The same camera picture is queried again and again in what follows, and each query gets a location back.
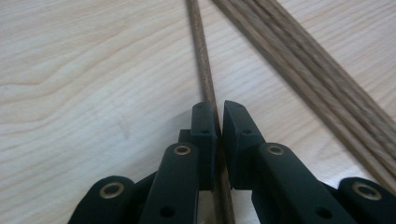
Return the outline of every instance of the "wood grain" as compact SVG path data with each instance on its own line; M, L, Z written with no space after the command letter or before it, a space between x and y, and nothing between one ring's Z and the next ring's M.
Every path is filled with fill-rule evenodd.
M393 120L277 1L214 1L372 175L395 193Z
M326 184L373 179L212 1L199 3L219 119L236 101ZM395 2L280 3L396 119ZM185 4L0 2L0 223L66 223L99 179L158 169L202 101ZM236 223L259 223L251 192L232 195ZM213 211L200 194L199 223Z

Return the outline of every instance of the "light wood surface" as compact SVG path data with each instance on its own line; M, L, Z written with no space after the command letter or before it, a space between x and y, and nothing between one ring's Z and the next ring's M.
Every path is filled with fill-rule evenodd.
M396 2L280 3L396 119ZM236 101L319 180L371 178L222 13L200 6L220 120ZM190 128L201 93L184 1L2 1L0 19L1 223L66 223L93 183L151 174ZM233 203L236 223L258 222L250 192Z

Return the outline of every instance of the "wooden dowel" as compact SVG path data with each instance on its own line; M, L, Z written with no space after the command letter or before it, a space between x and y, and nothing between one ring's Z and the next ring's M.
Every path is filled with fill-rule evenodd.
M395 192L396 138L394 122L389 123L386 113L312 43L313 38L308 38L301 26L294 25L296 21L290 22L291 16L287 18L286 10L275 5L276 1L214 2L346 148L384 187Z
M202 92L205 101L212 105L216 134L218 136L218 150L216 153L216 173L214 199L215 208L217 209L218 223L235 223L233 214L233 201L230 192L230 182L228 179L227 166L224 157L224 151L221 146L221 130L219 125L219 114L216 103L216 95L213 87L212 74L210 72L209 58L207 55L204 27L202 25L201 14L197 0L187 0L189 9L191 31L194 40L195 54L198 64L198 74L201 79Z

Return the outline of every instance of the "clamp hole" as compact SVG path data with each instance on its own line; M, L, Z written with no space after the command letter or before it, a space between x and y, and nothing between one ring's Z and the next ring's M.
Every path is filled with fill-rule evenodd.
M325 208L325 207L318 207L315 210L315 213L318 216L320 216L320 217L322 217L324 219L331 219L332 218L332 212L329 209Z
M176 209L172 206L165 206L160 210L161 217L173 217L176 213Z
M104 185L100 191L99 195L104 199L112 199L124 191L124 186L120 182L112 182L109 184Z
M382 198L382 195L378 190L361 182L355 182L352 185L352 189L361 197L368 200L378 201Z
M285 150L281 147L268 147L268 151L277 156L283 155L283 153L285 153Z
M175 147L174 149L174 153L180 156L187 155L190 152L191 152L191 148L186 146L179 146L179 147Z

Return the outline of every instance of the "black clamp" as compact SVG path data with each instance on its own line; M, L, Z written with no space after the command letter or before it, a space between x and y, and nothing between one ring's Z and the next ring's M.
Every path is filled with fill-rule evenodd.
M321 183L288 147L266 143L238 103L225 102L222 141L231 188L252 190L261 223L396 223L394 195L358 177L338 189ZM202 102L158 172L137 183L98 181L69 223L196 223L198 192L213 189L216 145L212 109Z

